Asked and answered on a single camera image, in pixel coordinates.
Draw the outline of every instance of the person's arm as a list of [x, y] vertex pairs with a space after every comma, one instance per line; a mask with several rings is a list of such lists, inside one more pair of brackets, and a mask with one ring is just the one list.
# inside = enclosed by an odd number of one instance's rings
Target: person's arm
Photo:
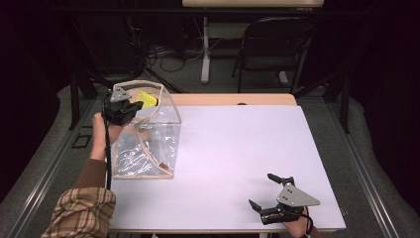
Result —
[[[305, 207], [303, 210], [303, 214], [308, 215], [308, 208]], [[286, 227], [287, 231], [290, 233], [291, 236], [295, 238], [303, 238], [306, 237], [306, 227], [308, 220], [305, 217], [299, 217], [297, 221], [291, 222], [283, 222], [283, 225]], [[314, 226], [310, 234], [311, 238], [321, 238], [321, 234], [319, 234], [317, 228]]]
[[[105, 126], [100, 113], [93, 123], [93, 146], [74, 188], [59, 198], [52, 214], [52, 223], [43, 237], [106, 237], [116, 203], [115, 194], [105, 189], [106, 143]], [[110, 125], [110, 144], [123, 127]]]
[[[106, 143], [104, 121], [100, 113], [96, 113], [92, 119], [93, 146], [89, 160], [86, 161], [82, 173], [74, 186], [82, 187], [105, 187], [106, 178]], [[118, 139], [124, 126], [110, 125], [108, 128], [110, 144]]]

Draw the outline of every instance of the transparent plastic box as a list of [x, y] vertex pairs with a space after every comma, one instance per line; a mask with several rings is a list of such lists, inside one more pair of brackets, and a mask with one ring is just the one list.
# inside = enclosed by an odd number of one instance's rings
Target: transparent plastic box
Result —
[[162, 84], [146, 80], [133, 80], [116, 86], [131, 94], [131, 103], [145, 100], [146, 93], [146, 97], [157, 99], [157, 105], [144, 106], [139, 110], [114, 143], [113, 178], [173, 178], [181, 117], [169, 92]]

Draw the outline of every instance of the desk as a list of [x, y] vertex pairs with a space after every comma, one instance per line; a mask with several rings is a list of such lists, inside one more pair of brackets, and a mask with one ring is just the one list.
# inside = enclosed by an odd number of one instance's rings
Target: desk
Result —
[[[306, 119], [293, 96], [172, 96], [182, 118], [174, 178], [113, 179], [117, 206], [111, 232], [284, 230], [281, 224], [262, 225], [248, 203], [252, 199], [263, 208], [276, 205], [282, 186], [269, 180], [268, 173], [294, 176], [297, 187], [321, 201], [320, 206], [310, 208], [319, 230], [346, 228]], [[240, 102], [253, 105], [234, 106]], [[259, 108], [259, 113], [250, 115], [250, 108]], [[243, 123], [240, 130], [233, 130]], [[244, 138], [248, 139], [238, 145]]]
[[[182, 0], [184, 7], [195, 8], [311, 8], [322, 7], [324, 0]], [[244, 24], [240, 25], [242, 31], [234, 31], [236, 34], [233, 37], [238, 37], [238, 32], [243, 32], [246, 28]], [[209, 23], [207, 17], [204, 17], [203, 24], [203, 42], [204, 42], [204, 57], [203, 67], [201, 71], [201, 83], [209, 82], [210, 72], [210, 55], [209, 55]]]

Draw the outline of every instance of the wrist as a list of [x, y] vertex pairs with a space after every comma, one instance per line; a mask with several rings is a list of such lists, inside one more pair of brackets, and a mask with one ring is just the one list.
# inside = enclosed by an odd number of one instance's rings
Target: wrist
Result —
[[106, 157], [105, 147], [93, 147], [89, 159], [104, 161]]

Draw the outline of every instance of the hand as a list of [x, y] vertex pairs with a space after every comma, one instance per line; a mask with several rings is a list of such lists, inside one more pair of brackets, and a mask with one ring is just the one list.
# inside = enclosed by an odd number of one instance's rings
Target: hand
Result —
[[[104, 119], [102, 118], [101, 113], [95, 113], [92, 118], [92, 125], [93, 125], [93, 146], [92, 151], [90, 152], [90, 159], [94, 160], [105, 160], [105, 149], [106, 149], [106, 142], [105, 142], [105, 126], [104, 126]], [[120, 136], [121, 131], [124, 129], [126, 125], [117, 126], [111, 124], [108, 127], [109, 133], [109, 141], [110, 145], [114, 144], [114, 142]]]
[[[308, 208], [304, 207], [303, 214], [308, 214]], [[305, 217], [299, 217], [296, 221], [283, 222], [283, 225], [287, 228], [288, 232], [293, 237], [302, 237], [306, 232], [307, 219]]]

